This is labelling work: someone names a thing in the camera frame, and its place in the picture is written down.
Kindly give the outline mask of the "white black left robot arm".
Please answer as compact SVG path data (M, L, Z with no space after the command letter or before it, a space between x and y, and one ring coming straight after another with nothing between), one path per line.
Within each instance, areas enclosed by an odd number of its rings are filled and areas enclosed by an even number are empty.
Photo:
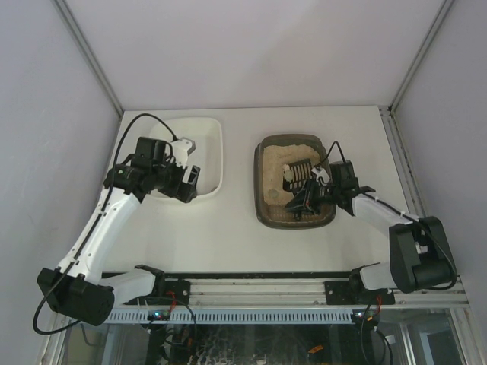
M188 165L195 149L188 138L138 139L135 152L109 170L100 200L73 247L54 269L39 273L42 305L75 322L98 326L114 307L163 286L164 272L147 265L110 278L103 278L103 268L126 222L147 195L158 191L183 203L196 197L200 169Z

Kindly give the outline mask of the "black litter scoop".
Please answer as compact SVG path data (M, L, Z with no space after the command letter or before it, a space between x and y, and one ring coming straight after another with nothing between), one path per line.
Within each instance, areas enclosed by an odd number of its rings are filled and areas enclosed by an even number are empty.
M312 164L310 159L299 160L294 163L287 163L283 166L283 174L286 170L292 170L294 172L294 181L286 182L282 180L282 188L286 192L293 194L298 193L311 176Z

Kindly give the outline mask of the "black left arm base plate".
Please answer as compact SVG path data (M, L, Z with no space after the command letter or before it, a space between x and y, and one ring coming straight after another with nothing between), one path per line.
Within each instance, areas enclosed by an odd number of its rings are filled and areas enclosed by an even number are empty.
M191 294L191 283L181 278L160 279L154 284L151 297L161 303L188 304Z

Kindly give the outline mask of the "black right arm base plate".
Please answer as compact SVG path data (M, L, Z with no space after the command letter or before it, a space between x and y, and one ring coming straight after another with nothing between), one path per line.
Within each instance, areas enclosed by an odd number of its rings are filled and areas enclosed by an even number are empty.
M333 306L377 304L378 299L385 305L396 303L394 293L388 289L354 288L348 281L325 281L324 290L326 303Z

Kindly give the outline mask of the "dark brown litter box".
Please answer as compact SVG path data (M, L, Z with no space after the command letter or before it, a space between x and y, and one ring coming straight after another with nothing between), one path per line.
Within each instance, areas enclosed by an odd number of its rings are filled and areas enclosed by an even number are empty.
M253 182L256 216L260 223L274 229L311 229L330 224L336 215L336 208L325 205L319 214L305 216L296 221L285 205L294 194L282 188L283 166L303 159L310 159L312 166L326 155L322 141L309 134L280 134L264 138L254 153ZM277 199L271 199L268 191L279 192Z

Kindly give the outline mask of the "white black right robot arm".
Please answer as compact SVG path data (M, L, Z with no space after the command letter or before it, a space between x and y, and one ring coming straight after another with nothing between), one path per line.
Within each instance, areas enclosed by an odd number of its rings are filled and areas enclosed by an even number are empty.
M356 297L397 289L449 290L457 269L441 221L399 210L380 199L370 186L360 185L352 162L331 163L328 169L310 160L286 164L282 187L293 195L285 210L299 221L334 205L381 232L389 243L389 260L351 271L349 286Z

